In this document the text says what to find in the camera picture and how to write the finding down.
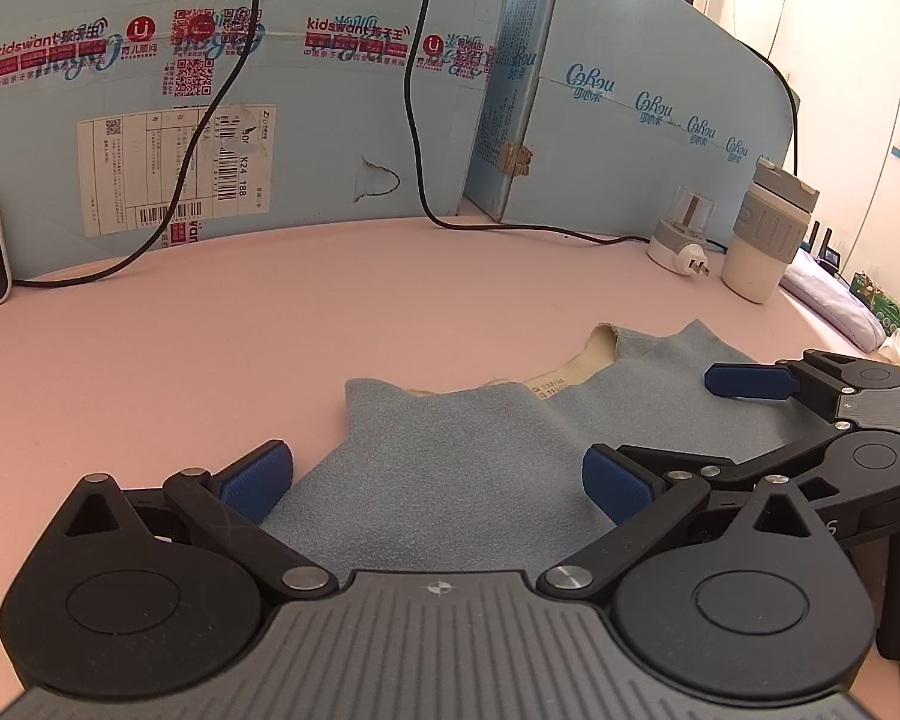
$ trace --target pink tablecloth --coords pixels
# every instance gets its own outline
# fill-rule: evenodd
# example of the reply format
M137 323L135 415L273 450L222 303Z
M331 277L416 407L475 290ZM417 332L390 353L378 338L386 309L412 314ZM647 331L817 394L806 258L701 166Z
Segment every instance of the pink tablecloth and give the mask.
M300 474L344 436L346 379L429 391L520 381L580 351L598 322L664 335L692 319L760 362L858 353L783 293L738 298L719 262L691 279L639 244L425 220L224 238L93 285L15 290L0 306L0 601L83 474L152 487L272 437ZM885 717L900 717L896 690L878 699ZM18 691L0 645L0 707Z

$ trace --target cardboard box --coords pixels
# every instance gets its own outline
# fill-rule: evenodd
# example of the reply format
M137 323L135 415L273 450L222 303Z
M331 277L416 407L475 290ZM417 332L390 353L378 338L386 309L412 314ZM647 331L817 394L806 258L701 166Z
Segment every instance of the cardboard box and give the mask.
M175 220L187 229L169 239L419 214L408 61L428 196L454 213L505 0L432 0L410 57L420 1L262 0L254 52L187 180ZM0 204L14 275L146 240L199 106L236 62L249 3L0 0Z
M508 0L466 195L497 220L648 236L686 186L726 242L790 136L779 79L684 0Z

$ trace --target metal screw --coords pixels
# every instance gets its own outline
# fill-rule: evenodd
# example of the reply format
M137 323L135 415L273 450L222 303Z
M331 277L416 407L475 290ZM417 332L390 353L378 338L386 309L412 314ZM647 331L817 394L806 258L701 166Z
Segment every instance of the metal screw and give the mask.
M318 565L298 565L284 571L281 579L291 590L319 590L327 586L330 575Z
M547 571L546 580L561 590L579 590L593 581L593 574L581 565L558 565Z

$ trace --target red circular logo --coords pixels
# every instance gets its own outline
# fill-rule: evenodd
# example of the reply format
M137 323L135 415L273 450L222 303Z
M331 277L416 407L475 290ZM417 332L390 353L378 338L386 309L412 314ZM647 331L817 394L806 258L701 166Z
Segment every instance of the red circular logo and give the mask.
M423 39L423 52L427 56L439 56L443 53L443 38L439 35L427 35Z
M188 35L194 40L208 40L213 37L217 29L217 22L209 13L202 13L190 20L187 28Z
M127 25L127 40L142 43L154 37L156 23L150 16L137 16Z

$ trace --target white tumbler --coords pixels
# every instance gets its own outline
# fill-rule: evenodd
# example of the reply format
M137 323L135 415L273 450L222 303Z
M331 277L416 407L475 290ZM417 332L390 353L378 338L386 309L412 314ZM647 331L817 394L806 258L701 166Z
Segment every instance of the white tumbler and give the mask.
M741 298L764 303L794 261L820 192L762 157L733 225L722 279Z

